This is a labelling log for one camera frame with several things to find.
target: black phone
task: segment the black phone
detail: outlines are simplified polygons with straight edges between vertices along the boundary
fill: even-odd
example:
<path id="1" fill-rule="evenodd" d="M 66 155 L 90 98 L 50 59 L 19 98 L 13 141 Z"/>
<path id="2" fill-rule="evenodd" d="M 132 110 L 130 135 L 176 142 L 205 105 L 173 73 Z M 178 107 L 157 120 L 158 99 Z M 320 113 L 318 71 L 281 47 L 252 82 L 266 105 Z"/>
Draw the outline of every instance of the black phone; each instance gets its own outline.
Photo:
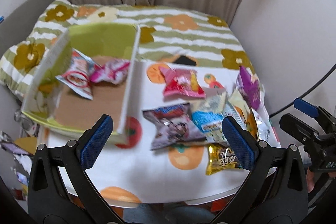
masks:
<path id="1" fill-rule="evenodd" d="M 194 60 L 191 60 L 190 58 L 186 57 L 185 55 L 181 55 L 173 63 L 174 64 L 180 64 L 180 65 L 188 65 L 188 66 L 196 66 L 197 65 L 197 63 Z"/>

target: cream flower print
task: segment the cream flower print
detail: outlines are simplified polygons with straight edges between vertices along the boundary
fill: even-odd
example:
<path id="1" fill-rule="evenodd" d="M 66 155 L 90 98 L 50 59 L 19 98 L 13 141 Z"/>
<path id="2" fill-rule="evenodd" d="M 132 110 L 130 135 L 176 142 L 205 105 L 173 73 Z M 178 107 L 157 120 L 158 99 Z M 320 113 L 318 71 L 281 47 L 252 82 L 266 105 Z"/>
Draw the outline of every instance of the cream flower print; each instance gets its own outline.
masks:
<path id="1" fill-rule="evenodd" d="M 111 22 L 116 20 L 118 9 L 114 7 L 101 7 L 89 15 L 87 19 L 90 22 Z"/>

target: gold wrapper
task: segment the gold wrapper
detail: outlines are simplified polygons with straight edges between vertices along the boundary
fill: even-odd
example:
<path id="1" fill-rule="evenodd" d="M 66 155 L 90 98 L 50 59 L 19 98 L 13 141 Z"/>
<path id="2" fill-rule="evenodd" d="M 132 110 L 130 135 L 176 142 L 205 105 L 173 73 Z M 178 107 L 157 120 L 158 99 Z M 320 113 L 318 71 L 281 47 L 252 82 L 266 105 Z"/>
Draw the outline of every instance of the gold wrapper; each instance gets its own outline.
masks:
<path id="1" fill-rule="evenodd" d="M 212 175 L 224 169 L 242 168 L 238 158 L 230 147 L 212 143 L 208 145 L 209 163 L 206 175 Z"/>

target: black cable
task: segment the black cable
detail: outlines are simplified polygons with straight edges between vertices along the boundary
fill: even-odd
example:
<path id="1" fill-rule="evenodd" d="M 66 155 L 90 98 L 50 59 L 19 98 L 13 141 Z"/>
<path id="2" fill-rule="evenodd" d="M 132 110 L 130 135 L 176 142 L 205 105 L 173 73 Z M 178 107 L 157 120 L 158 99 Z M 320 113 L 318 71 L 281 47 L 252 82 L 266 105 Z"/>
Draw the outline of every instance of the black cable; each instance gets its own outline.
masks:
<path id="1" fill-rule="evenodd" d="M 315 84 L 313 85 L 309 90 L 307 90 L 304 94 L 302 94 L 299 98 L 303 98 L 305 96 L 307 96 L 309 93 L 311 93 L 314 89 L 316 89 L 325 79 L 328 78 L 328 76 L 330 74 L 332 74 L 332 72 L 336 69 L 336 64 Z M 294 104 L 294 101 L 291 102 L 290 104 L 284 106 L 282 109 L 272 113 L 269 117 L 272 118 L 275 115 L 279 114 L 280 112 L 283 112 L 284 110 L 286 110 L 287 108 L 289 108 L 290 106 L 292 106 Z"/>

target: hand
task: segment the hand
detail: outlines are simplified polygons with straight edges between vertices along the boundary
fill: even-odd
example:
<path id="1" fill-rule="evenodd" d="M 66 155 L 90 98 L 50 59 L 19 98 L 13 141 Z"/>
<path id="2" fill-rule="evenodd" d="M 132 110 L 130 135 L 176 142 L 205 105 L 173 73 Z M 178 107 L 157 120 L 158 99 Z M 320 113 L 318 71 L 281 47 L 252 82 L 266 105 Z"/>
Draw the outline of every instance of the hand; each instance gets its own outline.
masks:
<path id="1" fill-rule="evenodd" d="M 329 177 L 336 178 L 336 172 L 331 172 L 328 174 Z M 306 181 L 307 181 L 308 193 L 310 193 L 314 189 L 315 184 L 314 184 L 314 173 L 310 171 L 309 168 L 307 170 Z"/>

